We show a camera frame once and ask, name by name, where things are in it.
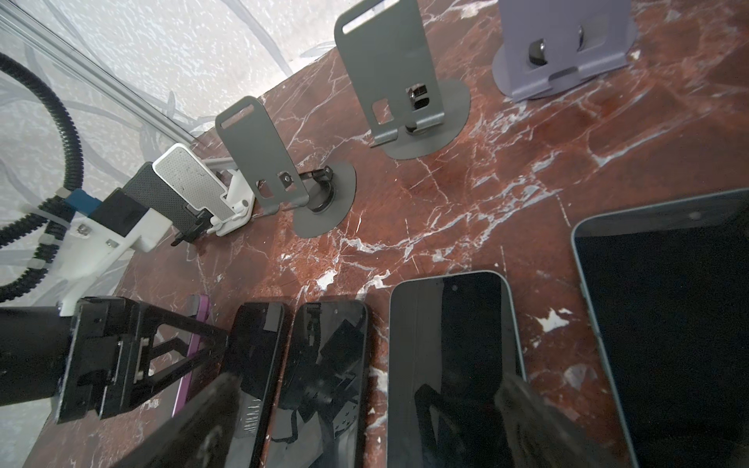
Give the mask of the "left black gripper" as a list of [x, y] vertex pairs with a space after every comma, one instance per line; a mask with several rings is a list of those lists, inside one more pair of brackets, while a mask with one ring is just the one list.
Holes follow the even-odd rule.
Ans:
[[214, 350], [198, 350], [135, 382], [137, 353], [127, 355], [125, 411], [132, 411], [200, 366], [218, 362], [228, 332], [188, 316], [136, 300], [106, 296], [82, 298], [71, 316], [50, 307], [1, 309], [1, 405], [50, 399], [57, 423], [101, 412], [105, 390], [117, 378], [122, 347], [133, 336], [153, 339], [169, 326], [199, 335]]

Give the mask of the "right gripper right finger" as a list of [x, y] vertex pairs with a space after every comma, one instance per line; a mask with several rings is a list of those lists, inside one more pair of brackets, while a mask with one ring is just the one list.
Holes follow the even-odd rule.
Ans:
[[519, 376], [503, 375], [495, 406], [516, 467], [624, 466]]

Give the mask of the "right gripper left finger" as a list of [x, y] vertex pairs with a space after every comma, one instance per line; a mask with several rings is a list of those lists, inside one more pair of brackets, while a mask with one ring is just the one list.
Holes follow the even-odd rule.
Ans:
[[124, 456], [117, 467], [222, 467], [239, 411], [240, 379], [226, 372]]

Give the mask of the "black phone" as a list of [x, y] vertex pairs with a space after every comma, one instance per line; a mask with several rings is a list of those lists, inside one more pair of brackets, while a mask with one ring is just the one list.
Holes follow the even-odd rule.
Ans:
[[296, 312], [267, 467], [363, 464], [371, 312], [358, 300], [308, 302]]
[[748, 463], [748, 192], [580, 222], [581, 290], [636, 467]]
[[283, 361], [286, 305], [246, 302], [235, 316], [222, 371], [240, 379], [239, 407], [225, 465], [257, 467]]

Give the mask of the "silver-edged phone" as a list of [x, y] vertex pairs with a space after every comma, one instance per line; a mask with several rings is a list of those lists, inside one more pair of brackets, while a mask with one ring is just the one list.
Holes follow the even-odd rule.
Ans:
[[524, 376], [507, 281], [489, 270], [405, 281], [390, 298], [386, 464], [511, 467], [495, 394]]

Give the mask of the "black phone front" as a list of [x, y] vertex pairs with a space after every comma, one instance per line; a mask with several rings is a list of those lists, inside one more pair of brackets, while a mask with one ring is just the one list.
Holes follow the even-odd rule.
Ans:
[[636, 467], [748, 463], [748, 192], [580, 222], [581, 290]]

